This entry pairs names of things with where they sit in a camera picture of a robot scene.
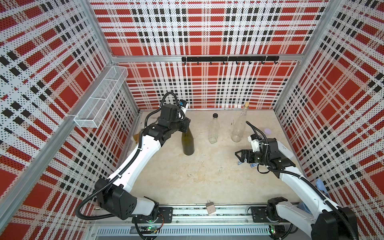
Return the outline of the tall clear corked bottle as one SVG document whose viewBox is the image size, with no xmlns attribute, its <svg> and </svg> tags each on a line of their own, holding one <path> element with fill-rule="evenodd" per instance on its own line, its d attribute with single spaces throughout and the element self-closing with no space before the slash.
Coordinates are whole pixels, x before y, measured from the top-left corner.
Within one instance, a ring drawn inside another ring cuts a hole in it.
<svg viewBox="0 0 384 240">
<path fill-rule="evenodd" d="M 247 112 L 249 109 L 249 104 L 250 104 L 249 102 L 245 102 L 242 112 L 240 113 L 239 117 L 235 121 L 234 129 L 231 134 L 231 139 L 235 143 L 240 142 L 244 135 L 245 127 L 247 125 L 246 121 L 247 121 Z"/>
</svg>

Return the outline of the small clear black-capped bottle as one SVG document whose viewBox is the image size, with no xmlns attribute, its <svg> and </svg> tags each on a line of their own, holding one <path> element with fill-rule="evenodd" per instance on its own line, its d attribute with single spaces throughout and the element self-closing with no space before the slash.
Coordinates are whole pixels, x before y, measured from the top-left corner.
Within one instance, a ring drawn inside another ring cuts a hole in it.
<svg viewBox="0 0 384 240">
<path fill-rule="evenodd" d="M 214 144 L 218 141 L 219 138 L 219 128 L 220 124 L 218 121 L 218 114 L 213 114 L 213 119 L 211 120 L 209 124 L 209 142 L 211 144 Z"/>
</svg>

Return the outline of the dark green wine bottle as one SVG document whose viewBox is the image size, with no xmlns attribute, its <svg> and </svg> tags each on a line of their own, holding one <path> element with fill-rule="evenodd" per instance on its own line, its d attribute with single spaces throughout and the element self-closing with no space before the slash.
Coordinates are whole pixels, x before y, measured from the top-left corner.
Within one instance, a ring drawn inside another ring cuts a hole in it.
<svg viewBox="0 0 384 240">
<path fill-rule="evenodd" d="M 191 156 L 195 152 L 194 137 L 190 128 L 185 133 L 182 133 L 182 146 L 186 156 Z"/>
</svg>

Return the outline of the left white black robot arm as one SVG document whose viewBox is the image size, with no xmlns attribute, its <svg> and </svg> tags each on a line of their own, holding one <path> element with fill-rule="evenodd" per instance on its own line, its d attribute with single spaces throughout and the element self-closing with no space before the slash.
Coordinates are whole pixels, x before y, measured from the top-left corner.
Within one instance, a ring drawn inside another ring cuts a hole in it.
<svg viewBox="0 0 384 240">
<path fill-rule="evenodd" d="M 158 121 L 146 126 L 139 133 L 139 142 L 122 165 L 106 180 L 95 184 L 97 200 L 102 209 L 125 220 L 140 216 L 147 221 L 155 221 L 159 215 L 159 204 L 149 198 L 131 195 L 135 181 L 152 156 L 175 132 L 186 132 L 190 119 L 186 117 L 189 104 L 181 100 L 179 104 L 164 104 Z"/>
</svg>

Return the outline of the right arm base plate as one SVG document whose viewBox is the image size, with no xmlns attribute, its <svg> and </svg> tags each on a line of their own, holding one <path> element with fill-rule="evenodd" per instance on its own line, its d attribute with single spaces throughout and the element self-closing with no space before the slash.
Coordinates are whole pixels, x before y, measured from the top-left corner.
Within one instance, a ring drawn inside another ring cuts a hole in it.
<svg viewBox="0 0 384 240">
<path fill-rule="evenodd" d="M 252 217 L 253 223 L 270 223 L 270 224 L 288 223 L 288 221 L 285 219 L 271 220 L 267 216 L 266 206 L 250 206 L 247 210 L 247 214 L 249 214 Z"/>
</svg>

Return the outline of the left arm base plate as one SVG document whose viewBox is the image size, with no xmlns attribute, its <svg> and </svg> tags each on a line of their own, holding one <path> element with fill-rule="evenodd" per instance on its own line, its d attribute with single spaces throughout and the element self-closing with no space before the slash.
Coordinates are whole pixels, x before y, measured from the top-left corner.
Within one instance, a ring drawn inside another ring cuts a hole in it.
<svg viewBox="0 0 384 240">
<path fill-rule="evenodd" d="M 137 224 L 168 224 L 173 219 L 172 207 L 156 207 L 149 216 L 137 215 L 132 218 L 132 223 Z"/>
</svg>

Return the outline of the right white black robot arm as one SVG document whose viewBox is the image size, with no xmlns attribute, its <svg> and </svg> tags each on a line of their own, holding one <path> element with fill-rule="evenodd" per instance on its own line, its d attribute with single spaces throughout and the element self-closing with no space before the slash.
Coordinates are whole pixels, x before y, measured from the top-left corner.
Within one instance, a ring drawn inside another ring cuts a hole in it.
<svg viewBox="0 0 384 240">
<path fill-rule="evenodd" d="M 290 187 L 307 206 L 304 211 L 286 198 L 276 197 L 267 202 L 270 221 L 287 220 L 313 240 L 359 239 L 357 217 L 349 208 L 342 208 L 314 186 L 292 161 L 294 154 L 276 139 L 248 138 L 251 149 L 240 150 L 235 156 L 241 163 L 265 166 Z"/>
</svg>

